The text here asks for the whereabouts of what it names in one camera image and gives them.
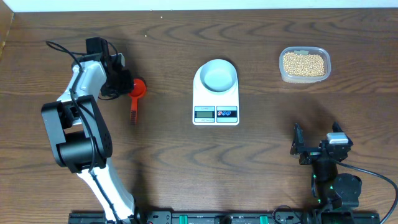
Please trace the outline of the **red plastic measuring scoop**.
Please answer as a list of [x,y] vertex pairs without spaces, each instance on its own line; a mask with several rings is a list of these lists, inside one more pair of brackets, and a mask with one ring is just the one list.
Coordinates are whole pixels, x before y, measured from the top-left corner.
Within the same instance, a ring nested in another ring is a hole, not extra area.
[[146,93],[147,87],[143,80],[134,79],[134,89],[130,92],[129,96],[131,98],[131,115],[130,123],[135,125],[137,123],[137,106],[138,100],[141,99]]

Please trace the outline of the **white digital kitchen scale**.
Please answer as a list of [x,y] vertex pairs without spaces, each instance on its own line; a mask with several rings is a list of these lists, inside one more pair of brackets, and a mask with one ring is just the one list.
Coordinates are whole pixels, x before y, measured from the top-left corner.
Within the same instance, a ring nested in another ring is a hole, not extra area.
[[192,123],[197,126],[238,125],[239,81],[229,91],[209,91],[200,82],[202,66],[193,78]]

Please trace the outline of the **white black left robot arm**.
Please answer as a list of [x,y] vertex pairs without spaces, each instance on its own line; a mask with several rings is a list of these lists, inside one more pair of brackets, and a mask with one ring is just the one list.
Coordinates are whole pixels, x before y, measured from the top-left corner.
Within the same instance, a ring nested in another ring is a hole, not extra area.
[[113,144],[97,100],[113,81],[125,83],[121,53],[75,60],[65,92],[41,110],[56,163],[79,176],[104,209],[106,223],[144,223],[146,218],[126,190],[111,160]]

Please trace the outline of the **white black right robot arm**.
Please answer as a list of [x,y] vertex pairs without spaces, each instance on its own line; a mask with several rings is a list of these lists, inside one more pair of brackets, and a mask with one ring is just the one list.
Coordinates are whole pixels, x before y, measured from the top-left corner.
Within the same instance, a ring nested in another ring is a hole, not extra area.
[[303,130],[294,126],[290,154],[298,156],[299,164],[312,167],[312,194],[319,206],[303,214],[304,223],[354,223],[351,212],[359,206],[362,180],[355,175],[339,173],[337,163],[348,157],[352,140],[338,123],[318,146],[305,145]]

